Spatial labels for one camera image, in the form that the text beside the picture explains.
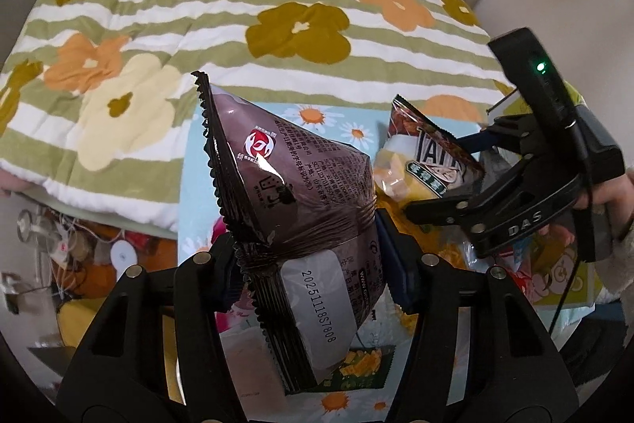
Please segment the person's right hand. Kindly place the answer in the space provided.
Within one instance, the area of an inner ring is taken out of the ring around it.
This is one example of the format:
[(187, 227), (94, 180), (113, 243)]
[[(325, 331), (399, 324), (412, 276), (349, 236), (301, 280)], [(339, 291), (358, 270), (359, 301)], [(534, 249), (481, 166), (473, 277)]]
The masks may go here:
[(589, 201), (593, 206), (604, 205), (610, 220), (614, 239), (621, 239), (628, 233), (633, 222), (634, 186), (633, 169), (625, 174), (602, 182), (592, 188), (592, 194), (581, 194), (575, 208), (587, 208)]

